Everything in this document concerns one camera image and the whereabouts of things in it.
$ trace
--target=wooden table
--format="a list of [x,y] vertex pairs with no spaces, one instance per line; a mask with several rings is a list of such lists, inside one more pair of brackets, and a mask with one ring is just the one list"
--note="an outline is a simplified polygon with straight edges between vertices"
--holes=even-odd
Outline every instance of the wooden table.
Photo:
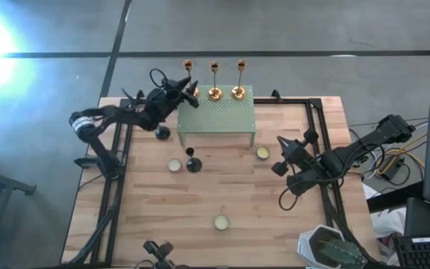
[[[351,143],[340,97],[321,97],[332,148]],[[103,98],[100,105],[118,105],[120,98]],[[134,266],[142,259],[153,259],[143,249],[146,240],[174,245],[170,258],[176,264],[191,266],[302,266],[296,253],[298,237],[325,223],[318,187],[300,197],[292,211],[278,207],[278,195],[286,188],[285,177],[271,171],[281,160],[276,136],[302,139],[308,128],[303,105],[256,105],[255,146],[247,145],[246,134],[187,136],[187,146],[203,162],[202,171],[169,173],[167,162],[187,160],[176,133],[176,111],[166,126],[172,136],[165,141],[153,132],[134,128],[122,206],[119,215],[113,266]],[[107,148],[114,127],[101,135]],[[268,146],[271,157],[259,161],[257,146]],[[85,170],[81,184],[99,175],[97,169]],[[92,182],[77,195],[63,261],[69,261],[86,243],[96,226],[103,180]],[[378,258],[370,214],[361,181],[347,176],[341,188],[349,228]],[[293,202],[285,195],[285,205]],[[215,230],[213,219],[225,214],[231,227]],[[102,243],[101,255],[105,253]]]

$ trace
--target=black candlestick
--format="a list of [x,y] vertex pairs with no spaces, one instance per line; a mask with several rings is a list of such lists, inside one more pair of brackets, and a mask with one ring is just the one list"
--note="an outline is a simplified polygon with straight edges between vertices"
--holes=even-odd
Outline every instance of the black candlestick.
[[194,152],[195,150],[191,147],[185,150],[185,153],[190,156],[190,159],[187,161],[187,170],[191,173],[197,173],[202,169],[202,161],[193,157]]

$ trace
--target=gold candlestick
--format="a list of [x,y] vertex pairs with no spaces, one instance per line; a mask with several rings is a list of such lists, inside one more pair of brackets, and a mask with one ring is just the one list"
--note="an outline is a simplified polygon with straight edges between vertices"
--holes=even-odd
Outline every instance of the gold candlestick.
[[[190,75],[190,71],[192,71],[192,67],[193,67],[192,61],[191,60],[185,60],[184,61],[184,67],[185,67],[185,70],[188,72],[188,76],[190,77],[190,81],[189,81],[190,86],[192,86],[192,76]],[[193,95],[195,97],[197,97],[199,95],[199,89],[197,87],[195,88]]]
[[219,88],[216,87],[216,72],[219,69],[219,64],[216,61],[210,63],[210,68],[212,69],[212,73],[214,74],[214,87],[208,90],[208,98],[212,101],[219,101],[222,99],[223,92]]
[[231,98],[235,99],[235,100],[243,100],[245,99],[245,95],[246,95],[246,91],[245,89],[243,89],[241,87],[241,81],[242,81],[242,72],[244,71],[245,67],[246,67],[246,62],[243,60],[239,60],[237,62],[237,67],[238,67],[238,86],[234,87],[231,90]]

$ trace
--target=keyboard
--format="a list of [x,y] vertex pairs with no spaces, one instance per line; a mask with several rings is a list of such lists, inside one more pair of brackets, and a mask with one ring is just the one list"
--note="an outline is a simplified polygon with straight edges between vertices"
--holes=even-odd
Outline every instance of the keyboard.
[[402,267],[430,269],[430,237],[398,237],[394,246]]

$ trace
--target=perforated metal shelf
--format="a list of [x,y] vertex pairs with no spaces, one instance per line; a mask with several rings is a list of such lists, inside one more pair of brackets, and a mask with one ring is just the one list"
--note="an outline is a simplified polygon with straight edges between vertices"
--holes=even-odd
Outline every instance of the perforated metal shelf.
[[185,134],[250,133],[250,146],[255,138],[255,106],[252,86],[243,85],[246,96],[243,100],[231,98],[231,89],[236,85],[217,85],[223,91],[219,101],[208,98],[213,86],[199,85],[199,107],[193,108],[187,102],[178,106],[177,133],[184,145]]

